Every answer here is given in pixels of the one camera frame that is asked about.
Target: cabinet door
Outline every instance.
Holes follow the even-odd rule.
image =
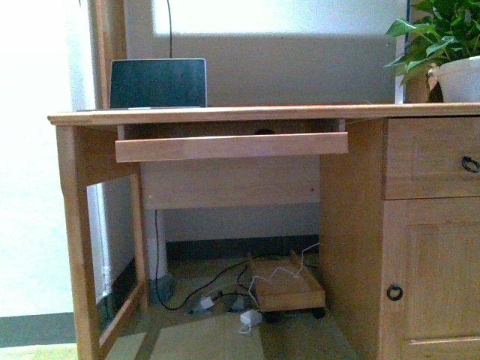
[[[480,197],[384,205],[380,358],[480,359]]]

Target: white power adapter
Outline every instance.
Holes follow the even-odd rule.
[[[210,296],[202,296],[200,299],[200,306],[203,310],[207,310],[214,305],[214,302]]]
[[[249,328],[253,328],[262,322],[262,314],[255,310],[245,311],[240,315],[240,321]]]

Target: white flower pot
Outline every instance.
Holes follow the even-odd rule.
[[[480,56],[448,62],[429,74],[440,83],[446,103],[480,102]]]

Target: desk top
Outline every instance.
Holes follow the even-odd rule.
[[[179,122],[288,119],[375,119],[479,116],[480,103],[234,106],[172,109],[101,109],[48,116],[56,126],[112,126]]]

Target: wooden cabinet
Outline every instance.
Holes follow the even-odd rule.
[[[327,308],[361,359],[480,359],[480,118],[346,130],[320,168]]]

